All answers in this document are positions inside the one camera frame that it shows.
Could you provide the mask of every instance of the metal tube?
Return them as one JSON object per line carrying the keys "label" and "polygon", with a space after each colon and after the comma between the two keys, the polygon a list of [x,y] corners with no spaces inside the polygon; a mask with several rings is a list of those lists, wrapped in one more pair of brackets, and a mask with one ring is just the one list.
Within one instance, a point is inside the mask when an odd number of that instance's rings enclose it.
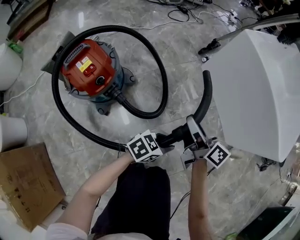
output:
{"label": "metal tube", "polygon": [[271,27],[274,25],[287,24],[287,23],[300,23],[299,14],[290,14],[290,15],[278,16],[278,17],[262,20],[260,22],[253,23],[251,25],[242,27],[234,32],[221,36],[217,38],[217,41],[219,42],[228,38],[235,37],[245,29],[258,30],[266,27]]}

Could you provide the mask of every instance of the yellow label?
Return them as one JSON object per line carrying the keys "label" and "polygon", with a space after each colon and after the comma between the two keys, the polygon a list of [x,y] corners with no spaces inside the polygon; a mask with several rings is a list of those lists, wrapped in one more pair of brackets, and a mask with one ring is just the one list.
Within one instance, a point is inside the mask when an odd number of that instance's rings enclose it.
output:
{"label": "yellow label", "polygon": [[83,73],[83,71],[92,63],[92,61],[88,57],[85,57],[81,62],[77,62],[76,66]]}

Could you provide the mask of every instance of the white bucket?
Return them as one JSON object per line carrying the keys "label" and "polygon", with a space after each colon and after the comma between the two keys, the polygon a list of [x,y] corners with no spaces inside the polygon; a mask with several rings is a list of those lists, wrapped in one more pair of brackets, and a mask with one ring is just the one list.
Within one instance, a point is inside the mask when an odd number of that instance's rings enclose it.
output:
{"label": "white bucket", "polygon": [[22,68],[22,59],[5,43],[0,45],[0,91],[6,91],[15,82]]}
{"label": "white bucket", "polygon": [[0,152],[24,144],[27,139],[24,119],[0,116],[0,134]]}

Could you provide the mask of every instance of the shirt sleeve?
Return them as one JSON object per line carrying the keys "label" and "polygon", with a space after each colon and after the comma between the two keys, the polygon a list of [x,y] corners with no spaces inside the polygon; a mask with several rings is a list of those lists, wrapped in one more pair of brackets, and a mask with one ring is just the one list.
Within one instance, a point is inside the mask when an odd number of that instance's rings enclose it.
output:
{"label": "shirt sleeve", "polygon": [[78,227],[54,223],[48,227],[46,240],[87,240],[88,235]]}

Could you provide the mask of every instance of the tile floor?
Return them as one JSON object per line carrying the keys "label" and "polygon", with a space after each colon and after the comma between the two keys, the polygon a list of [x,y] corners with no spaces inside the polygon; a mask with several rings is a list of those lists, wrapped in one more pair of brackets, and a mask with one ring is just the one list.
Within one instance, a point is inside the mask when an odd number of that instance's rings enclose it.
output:
{"label": "tile floor", "polygon": [[[238,0],[215,3],[234,9],[239,18],[254,16]],[[195,10],[219,10],[214,5]],[[170,8],[146,0],[59,0],[49,20],[34,31],[24,42],[24,61],[20,76],[7,92],[14,96],[32,85],[40,68],[53,55],[67,30],[78,34],[86,29],[108,24],[152,27],[169,21]],[[126,143],[132,136],[146,129],[170,133],[185,122],[200,103],[203,92],[202,62],[198,50],[213,38],[228,33],[228,28],[211,15],[203,14],[205,24],[168,24],[153,30],[139,30],[158,51],[168,75],[169,99],[164,113],[154,120],[141,120],[130,115],[119,105],[112,106],[109,117],[99,115],[93,104],[75,99],[60,84],[62,101],[70,114],[88,130],[109,140]],[[138,108],[153,111],[161,98],[161,80],[158,67],[150,53],[137,40],[125,34],[104,34],[101,39],[110,42],[117,50],[121,64],[131,69],[138,84],[127,95]],[[6,107],[11,116],[26,119],[29,129],[27,144],[45,142],[54,169],[70,200],[77,189],[97,169],[111,163],[117,152],[101,147],[74,130],[57,110],[51,91],[51,76],[44,74],[35,88]],[[224,141],[222,127],[214,102],[202,122],[209,136]],[[172,211],[190,188],[191,171],[183,171],[181,143],[152,165],[159,165],[170,175]],[[289,158],[295,158],[293,149]],[[260,159],[252,154],[232,149],[232,158],[209,176],[210,223],[215,238],[240,231],[266,206],[277,205],[285,193],[286,185],[278,178],[278,166],[259,172]],[[113,185],[101,198],[94,220],[114,192]],[[170,239],[188,239],[186,199],[171,220]]]}

